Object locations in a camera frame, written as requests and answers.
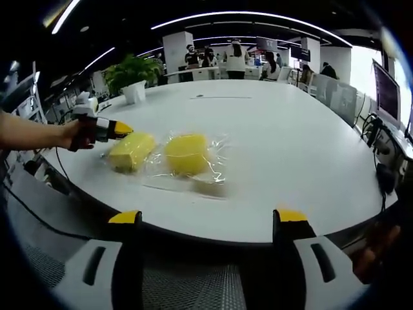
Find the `plastic bag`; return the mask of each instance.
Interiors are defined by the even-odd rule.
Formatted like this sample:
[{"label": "plastic bag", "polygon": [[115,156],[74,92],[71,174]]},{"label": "plastic bag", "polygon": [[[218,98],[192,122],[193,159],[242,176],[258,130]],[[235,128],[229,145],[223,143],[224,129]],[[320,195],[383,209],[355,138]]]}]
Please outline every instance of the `plastic bag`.
[{"label": "plastic bag", "polygon": [[225,170],[229,148],[228,137],[226,135],[205,136],[208,152],[207,158],[204,158],[206,167],[203,172],[191,175],[174,171],[165,150],[174,138],[186,135],[189,134],[174,134],[171,132],[154,149],[146,159],[142,171],[144,175],[142,184],[168,191],[191,191],[209,197],[224,198],[226,196]]}]

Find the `green leaves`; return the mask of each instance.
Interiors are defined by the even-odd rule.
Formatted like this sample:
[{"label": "green leaves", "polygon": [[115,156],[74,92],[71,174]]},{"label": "green leaves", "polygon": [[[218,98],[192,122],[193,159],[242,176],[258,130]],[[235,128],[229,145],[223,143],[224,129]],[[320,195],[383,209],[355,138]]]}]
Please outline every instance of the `green leaves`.
[{"label": "green leaves", "polygon": [[159,75],[159,66],[153,59],[127,55],[118,65],[106,70],[105,79],[109,91],[118,94],[121,88],[140,81],[153,81]]}]

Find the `white flower pot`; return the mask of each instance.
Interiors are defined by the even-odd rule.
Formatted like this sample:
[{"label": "white flower pot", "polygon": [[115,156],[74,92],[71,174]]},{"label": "white flower pot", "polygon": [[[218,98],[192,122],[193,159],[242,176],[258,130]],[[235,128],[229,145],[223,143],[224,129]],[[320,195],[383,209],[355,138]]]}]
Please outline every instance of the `white flower pot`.
[{"label": "white flower pot", "polygon": [[145,84],[146,81],[140,81],[135,84],[122,88],[123,94],[126,97],[126,103],[128,104],[140,104],[145,101]]}]

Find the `window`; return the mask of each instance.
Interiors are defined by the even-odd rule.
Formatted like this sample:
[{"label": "window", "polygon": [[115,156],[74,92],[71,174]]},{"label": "window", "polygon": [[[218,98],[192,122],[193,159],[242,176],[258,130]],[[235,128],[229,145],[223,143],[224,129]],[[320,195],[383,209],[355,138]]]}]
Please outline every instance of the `window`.
[{"label": "window", "polygon": [[400,119],[403,126],[407,127],[412,106],[412,92],[408,85],[405,72],[401,67],[401,63],[397,59],[394,62],[394,75],[394,79],[398,82],[400,87]]},{"label": "window", "polygon": [[376,77],[374,75],[372,59],[382,65],[380,51],[367,47],[353,46],[351,50],[350,85],[375,101]]}]

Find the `ceiling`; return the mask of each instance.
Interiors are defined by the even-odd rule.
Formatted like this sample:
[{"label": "ceiling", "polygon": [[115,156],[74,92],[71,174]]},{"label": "ceiling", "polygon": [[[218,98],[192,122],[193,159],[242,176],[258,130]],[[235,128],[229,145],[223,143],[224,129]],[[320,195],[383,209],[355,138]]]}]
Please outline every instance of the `ceiling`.
[{"label": "ceiling", "polygon": [[[22,62],[36,60],[38,70],[42,72],[39,83],[41,93],[45,97],[51,92],[61,90],[59,87],[50,89],[50,84],[54,80],[68,75],[66,81],[60,84],[60,87],[64,87],[71,80],[71,76],[82,71],[87,64],[109,48],[116,47],[113,52],[90,67],[91,72],[118,63],[127,53],[140,54],[160,47],[164,35],[178,31],[189,31],[193,33],[194,39],[214,36],[263,36],[290,40],[299,37],[300,33],[296,30],[300,30],[320,37],[322,43],[325,43],[323,39],[326,39],[333,45],[343,46],[340,40],[319,30],[267,16],[208,16],[189,19],[155,30],[150,29],[160,23],[194,14],[242,10],[293,17],[329,31],[346,28],[375,29],[359,6],[359,1],[356,0],[175,0],[170,3],[81,0],[60,31],[52,35],[56,20],[45,28],[42,24],[43,19],[50,15],[50,12],[56,12],[58,8],[62,9],[62,6],[69,2],[69,0],[13,2],[14,8],[11,8],[10,13],[1,21],[2,24],[4,23],[1,25],[3,29],[10,30],[3,36],[3,42],[7,46],[7,59]],[[229,21],[243,23],[223,23]],[[85,26],[89,29],[86,32],[80,32],[80,29]],[[380,48],[379,42],[371,43],[368,38],[366,40],[344,38],[358,45],[372,45]],[[225,40],[211,41],[211,43],[219,42],[225,42]],[[6,70],[7,66],[7,63],[3,62],[0,70]]]}]

